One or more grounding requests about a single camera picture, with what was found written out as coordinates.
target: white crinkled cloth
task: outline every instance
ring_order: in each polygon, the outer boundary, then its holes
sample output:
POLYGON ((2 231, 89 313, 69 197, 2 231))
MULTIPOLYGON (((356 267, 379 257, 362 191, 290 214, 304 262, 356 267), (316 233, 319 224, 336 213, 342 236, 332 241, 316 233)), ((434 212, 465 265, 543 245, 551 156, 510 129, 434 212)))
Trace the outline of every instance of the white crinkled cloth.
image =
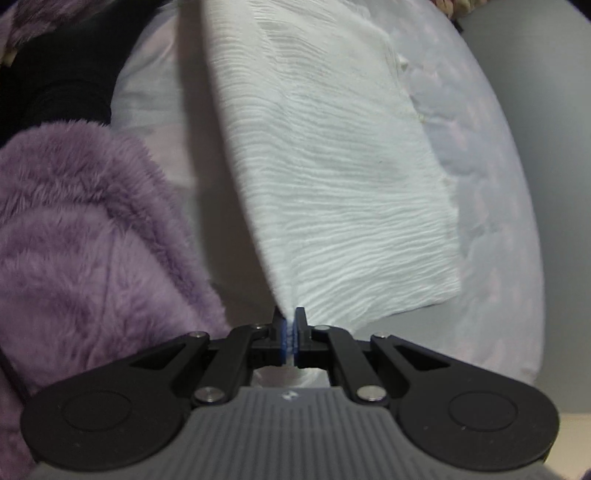
POLYGON ((205 0, 228 161, 281 310, 355 330, 460 290, 453 182, 389 37, 338 0, 205 0))

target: light gray wall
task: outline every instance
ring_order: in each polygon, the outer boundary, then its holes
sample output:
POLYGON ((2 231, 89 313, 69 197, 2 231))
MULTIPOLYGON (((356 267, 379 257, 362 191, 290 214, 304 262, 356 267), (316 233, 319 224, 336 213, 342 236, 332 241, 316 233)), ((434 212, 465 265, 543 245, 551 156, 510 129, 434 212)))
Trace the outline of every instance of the light gray wall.
POLYGON ((460 22, 505 111, 540 231, 538 386, 591 411, 591 23, 565 0, 491 0, 460 22))

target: purple plush fabric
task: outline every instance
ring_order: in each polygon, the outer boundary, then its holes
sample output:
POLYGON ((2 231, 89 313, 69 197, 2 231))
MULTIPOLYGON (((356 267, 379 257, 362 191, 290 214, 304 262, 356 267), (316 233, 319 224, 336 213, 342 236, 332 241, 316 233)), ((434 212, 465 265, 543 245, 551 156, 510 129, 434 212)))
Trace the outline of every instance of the purple plush fabric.
POLYGON ((13 5, 0 17, 0 58, 4 56, 4 50, 12 30, 12 20, 14 19, 16 9, 17 6, 13 5))
POLYGON ((109 0, 18 0, 9 46, 18 47, 42 33, 89 15, 109 0))
MULTIPOLYGON (((158 167, 135 139, 43 125, 0 150, 0 342, 32 393, 191 330, 228 331, 158 167)), ((0 478, 32 461, 0 375, 0 478)))

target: mattress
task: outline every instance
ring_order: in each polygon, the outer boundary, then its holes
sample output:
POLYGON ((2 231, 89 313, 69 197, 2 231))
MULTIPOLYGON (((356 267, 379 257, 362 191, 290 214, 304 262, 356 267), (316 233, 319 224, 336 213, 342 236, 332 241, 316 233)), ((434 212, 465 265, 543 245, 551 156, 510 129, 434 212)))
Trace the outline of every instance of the mattress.
MULTIPOLYGON (((433 150, 457 180, 462 281, 450 301, 367 319, 354 333, 392 333, 531 382, 543 348, 540 249, 519 156, 495 94, 430 1, 355 0, 351 6, 391 37, 433 150)), ((230 322, 265 322, 274 301, 226 165, 200 15, 197 1, 173 3, 147 28, 119 78, 113 127, 139 135, 177 189, 230 322)))

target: black fabric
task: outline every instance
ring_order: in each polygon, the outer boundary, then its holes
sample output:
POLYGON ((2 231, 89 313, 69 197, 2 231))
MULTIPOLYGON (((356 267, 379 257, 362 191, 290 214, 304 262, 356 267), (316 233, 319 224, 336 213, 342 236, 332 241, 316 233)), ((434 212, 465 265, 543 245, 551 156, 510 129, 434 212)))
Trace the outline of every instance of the black fabric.
POLYGON ((8 360, 7 356, 4 355, 2 348, 0 348, 0 371, 4 373, 4 376, 8 380, 8 383, 16 393, 18 399, 24 405, 29 398, 31 398, 31 394, 27 389, 27 386, 22 381, 21 377, 16 373, 14 367, 8 360))
POLYGON ((76 25, 28 42, 0 73, 0 147, 43 122, 110 124, 117 77, 162 3, 115 0, 76 25))
POLYGON ((462 26, 460 25, 460 22, 458 22, 457 20, 454 20, 452 22, 453 26, 456 27, 457 32, 462 35, 464 33, 464 29, 462 28, 462 26))
POLYGON ((17 0, 0 0, 0 15, 3 15, 15 3, 17 3, 17 0))
POLYGON ((588 20, 591 20, 591 2, 589 0, 570 0, 570 3, 577 7, 588 20))

